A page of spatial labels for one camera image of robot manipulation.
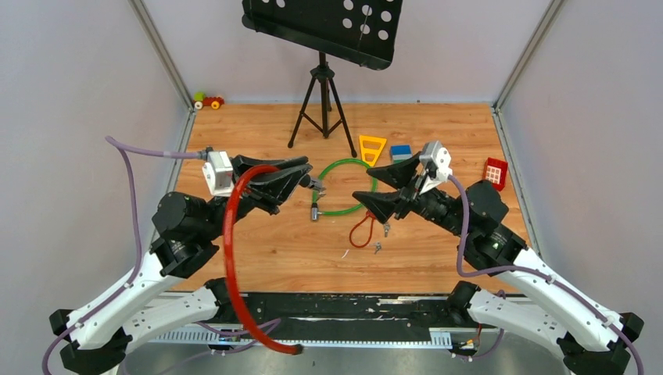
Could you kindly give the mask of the red padlock with thin cable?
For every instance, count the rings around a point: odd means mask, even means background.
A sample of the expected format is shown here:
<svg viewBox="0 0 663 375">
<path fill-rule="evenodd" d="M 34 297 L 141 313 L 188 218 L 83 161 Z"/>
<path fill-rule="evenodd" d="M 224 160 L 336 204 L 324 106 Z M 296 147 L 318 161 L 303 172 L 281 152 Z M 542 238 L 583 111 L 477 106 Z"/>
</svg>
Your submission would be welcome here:
<svg viewBox="0 0 663 375">
<path fill-rule="evenodd" d="M 373 239 L 375 230 L 375 215 L 366 211 L 362 220 L 356 223 L 349 231 L 349 243 L 354 248 L 365 248 Z"/>
</svg>

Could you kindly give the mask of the thick red cable lock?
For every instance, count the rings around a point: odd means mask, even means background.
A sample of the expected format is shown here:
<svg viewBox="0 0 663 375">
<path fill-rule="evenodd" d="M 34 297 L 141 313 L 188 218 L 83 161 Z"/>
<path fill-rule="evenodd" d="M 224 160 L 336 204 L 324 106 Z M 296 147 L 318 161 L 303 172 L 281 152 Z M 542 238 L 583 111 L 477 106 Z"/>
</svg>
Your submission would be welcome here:
<svg viewBox="0 0 663 375">
<path fill-rule="evenodd" d="M 237 274 L 235 270 L 234 225 L 236 223 L 238 206 L 241 201 L 242 193 L 254 177 L 257 177 L 260 174 L 273 173 L 277 171 L 279 171 L 279 168 L 276 166 L 258 165 L 250 167 L 243 175 L 240 176 L 231 191 L 224 213 L 222 226 L 224 266 L 226 271 L 225 282 L 227 285 L 228 297 L 230 299 L 233 310 L 235 311 L 235 315 L 238 317 L 240 323 L 249 332 L 254 340 L 258 340 L 258 342 L 263 346 L 275 352 L 280 352 L 286 355 L 300 355 L 304 350 L 304 347 L 301 344 L 282 344 L 275 341 L 268 334 L 262 331 L 261 328 L 258 327 L 240 294 Z"/>
</svg>

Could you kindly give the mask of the keys of red lock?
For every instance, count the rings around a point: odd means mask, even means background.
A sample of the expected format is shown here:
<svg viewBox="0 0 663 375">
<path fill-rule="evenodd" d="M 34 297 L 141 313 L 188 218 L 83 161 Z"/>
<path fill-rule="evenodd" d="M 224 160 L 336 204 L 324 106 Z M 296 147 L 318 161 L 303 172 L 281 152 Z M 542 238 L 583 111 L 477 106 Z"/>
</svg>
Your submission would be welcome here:
<svg viewBox="0 0 663 375">
<path fill-rule="evenodd" d="M 321 191 L 318 191 L 315 202 L 318 203 L 325 195 L 326 195 L 326 190 L 325 189 L 323 189 Z"/>
</svg>

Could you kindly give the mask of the green cable lock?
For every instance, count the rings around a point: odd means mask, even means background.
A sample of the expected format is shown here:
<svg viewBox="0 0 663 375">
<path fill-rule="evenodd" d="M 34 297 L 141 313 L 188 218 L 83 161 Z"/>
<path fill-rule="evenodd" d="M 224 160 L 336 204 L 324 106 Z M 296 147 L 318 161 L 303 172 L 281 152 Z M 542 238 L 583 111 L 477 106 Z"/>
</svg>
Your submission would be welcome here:
<svg viewBox="0 0 663 375">
<path fill-rule="evenodd" d="M 368 164 L 363 162 L 360 159 L 340 159 L 337 161 L 334 161 L 327 165 L 318 175 L 319 180 L 323 180 L 333 169 L 336 167 L 339 167 L 341 165 L 346 165 L 346 164 L 355 164 L 364 167 L 365 169 L 370 168 Z M 349 215 L 350 213 L 354 213 L 358 211 L 359 209 L 362 209 L 364 206 L 361 203 L 356 204 L 355 206 L 352 206 L 348 209 L 341 209 L 341 210 L 335 210 L 335 211 L 321 211 L 319 208 L 318 203 L 315 202 L 315 199 L 317 197 L 317 193 L 312 194 L 312 199 L 311 199 L 311 219 L 313 221 L 318 221 L 321 216 L 344 216 L 344 215 Z"/>
</svg>

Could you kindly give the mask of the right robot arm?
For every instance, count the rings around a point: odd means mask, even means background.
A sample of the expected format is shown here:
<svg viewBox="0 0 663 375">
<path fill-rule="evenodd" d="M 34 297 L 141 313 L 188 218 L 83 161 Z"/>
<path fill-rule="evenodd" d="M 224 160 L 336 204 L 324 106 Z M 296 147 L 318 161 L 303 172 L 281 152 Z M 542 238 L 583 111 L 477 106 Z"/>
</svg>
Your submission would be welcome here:
<svg viewBox="0 0 663 375">
<path fill-rule="evenodd" d="M 644 373 L 635 341 L 643 321 L 592 300 L 548 266 L 536 250 L 503 224 L 508 208 L 487 180 L 452 197 L 455 183 L 446 149 L 424 150 L 368 174 L 392 192 L 356 191 L 353 197 L 381 223 L 414 213 L 459 237 L 461 281 L 447 300 L 451 323 L 471 321 L 516 334 L 547 349 L 574 374 Z"/>
</svg>

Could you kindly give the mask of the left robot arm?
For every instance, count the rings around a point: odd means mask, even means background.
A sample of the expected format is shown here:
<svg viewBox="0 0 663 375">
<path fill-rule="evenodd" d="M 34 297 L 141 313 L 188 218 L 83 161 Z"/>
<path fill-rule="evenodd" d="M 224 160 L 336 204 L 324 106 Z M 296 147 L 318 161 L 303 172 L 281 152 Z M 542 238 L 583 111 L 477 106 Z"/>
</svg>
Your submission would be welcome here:
<svg viewBox="0 0 663 375">
<path fill-rule="evenodd" d="M 49 318 L 65 369 L 102 374 L 120 365 L 144 343 L 189 323 L 233 321 L 242 300 L 227 277 L 208 280 L 189 295 L 157 307 L 150 302 L 188 279 L 219 251 L 224 229 L 254 209 L 275 214 L 297 187 L 317 190 L 305 156 L 261 160 L 204 151 L 202 175 L 211 193 L 204 199 L 172 191 L 152 218 L 156 240 L 140 250 L 134 266 L 113 286 L 78 309 Z"/>
</svg>

